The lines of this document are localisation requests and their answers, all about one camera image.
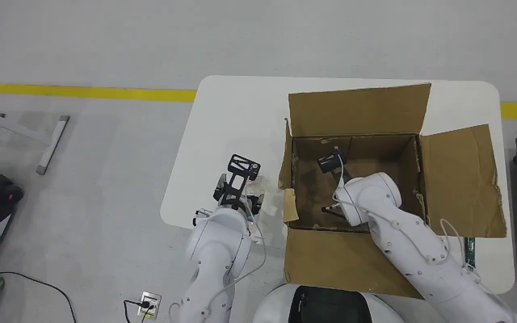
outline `torn cardboard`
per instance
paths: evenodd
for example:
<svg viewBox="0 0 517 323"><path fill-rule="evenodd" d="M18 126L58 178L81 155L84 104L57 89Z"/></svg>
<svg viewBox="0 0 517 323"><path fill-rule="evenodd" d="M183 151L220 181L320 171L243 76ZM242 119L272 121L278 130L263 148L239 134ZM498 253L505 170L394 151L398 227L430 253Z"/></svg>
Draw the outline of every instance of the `torn cardboard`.
<svg viewBox="0 0 517 323"><path fill-rule="evenodd" d="M373 244L368 225L329 216L336 183L316 160L338 146L353 177L384 171L401 209L438 234L439 219L463 237L505 237L488 125L420 136L431 84L289 95L279 187L288 224L290 283L419 297Z"/></svg>

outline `gray floor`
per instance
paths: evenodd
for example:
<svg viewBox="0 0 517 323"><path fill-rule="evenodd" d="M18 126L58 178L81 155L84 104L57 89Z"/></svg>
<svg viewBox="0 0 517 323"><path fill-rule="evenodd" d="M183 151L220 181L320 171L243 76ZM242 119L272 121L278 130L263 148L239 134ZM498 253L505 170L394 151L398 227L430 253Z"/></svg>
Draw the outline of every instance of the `gray floor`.
<svg viewBox="0 0 517 323"><path fill-rule="evenodd" d="M184 257L189 230L164 224L159 209L191 105L14 96L2 103L8 118L42 131L60 114L72 118L43 177L34 171L41 145L0 129L0 170L27 192L0 245L0 271L62 287L79 322L124 321L122 300L143 291L163 296L158 322L168 321L166 307L181 298L194 266ZM35 104L38 111L25 108ZM261 249L252 254L247 270L262 257ZM278 283L282 264L282 252L271 250L266 267L239 287L246 293L235 316L248 321L253 312L244 308ZM1 322L71 322L58 293L6 282Z"/></svg>
<svg viewBox="0 0 517 323"><path fill-rule="evenodd" d="M3 0L0 82L196 89L213 74L481 80L517 101L513 0Z"/></svg>
<svg viewBox="0 0 517 323"><path fill-rule="evenodd" d="M218 73L482 80L517 101L516 9L511 0L6 0L0 83L195 89ZM27 190L0 271L63 287L81 323L123 321L122 299L144 290L178 300L193 269L189 232L158 212L190 107L2 95L0 111L29 127L51 132L61 113L72 120L44 177L34 172L43 148L0 129L0 172ZM517 123L503 126L511 157ZM247 270L261 260L260 249L252 254ZM282 251L269 254L237 286L234 322L250 321L279 281ZM46 287L7 277L0 297L2 323L71 322ZM517 309L516 289L504 298Z"/></svg>

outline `yellow line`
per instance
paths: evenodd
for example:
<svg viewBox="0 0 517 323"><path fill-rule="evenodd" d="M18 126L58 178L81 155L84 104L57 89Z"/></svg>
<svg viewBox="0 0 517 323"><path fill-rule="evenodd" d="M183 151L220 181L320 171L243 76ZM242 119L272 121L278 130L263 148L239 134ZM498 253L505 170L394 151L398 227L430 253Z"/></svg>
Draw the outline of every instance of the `yellow line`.
<svg viewBox="0 0 517 323"><path fill-rule="evenodd" d="M162 102L194 102L195 90L129 89L85 86L37 86L0 84L0 94L66 96L73 98L119 99Z"/></svg>
<svg viewBox="0 0 517 323"><path fill-rule="evenodd" d="M517 102L501 102L501 117L517 119Z"/></svg>

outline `power strip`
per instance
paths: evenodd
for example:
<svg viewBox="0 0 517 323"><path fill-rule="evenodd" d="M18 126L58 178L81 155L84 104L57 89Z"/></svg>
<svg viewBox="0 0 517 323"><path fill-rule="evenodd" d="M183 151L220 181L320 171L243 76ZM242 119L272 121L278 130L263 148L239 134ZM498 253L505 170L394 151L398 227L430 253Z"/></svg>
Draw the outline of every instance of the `power strip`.
<svg viewBox="0 0 517 323"><path fill-rule="evenodd" d="M153 309L150 309L147 311L147 308L138 307L138 313L137 315L139 317L143 317L145 313L147 312L147 315L145 315L145 318L148 320L156 320L156 317L158 316L158 310L160 309L160 302L162 302L162 297L158 294L153 294L151 292L143 292L141 297L141 302L144 301L149 302L150 305L154 305Z"/></svg>

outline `cardboard flap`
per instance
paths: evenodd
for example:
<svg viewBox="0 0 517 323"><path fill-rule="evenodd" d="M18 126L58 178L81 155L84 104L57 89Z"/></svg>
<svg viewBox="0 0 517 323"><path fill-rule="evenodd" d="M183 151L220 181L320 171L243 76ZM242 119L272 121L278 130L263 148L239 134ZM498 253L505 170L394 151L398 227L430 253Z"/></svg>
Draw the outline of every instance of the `cardboard flap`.
<svg viewBox="0 0 517 323"><path fill-rule="evenodd" d="M420 133L431 84L289 95L293 136Z"/></svg>
<svg viewBox="0 0 517 323"><path fill-rule="evenodd" d="M285 119L285 148L284 159L278 175L278 188L285 190L291 187L291 155L292 155L292 138L289 129L289 121Z"/></svg>
<svg viewBox="0 0 517 323"><path fill-rule="evenodd" d="M296 196L293 188L284 191L284 223L299 220L296 210Z"/></svg>
<svg viewBox="0 0 517 323"><path fill-rule="evenodd" d="M288 229L288 283L422 298L369 234Z"/></svg>
<svg viewBox="0 0 517 323"><path fill-rule="evenodd" d="M423 136L421 143L433 230L442 233L444 218L462 237L505 237L488 124Z"/></svg>

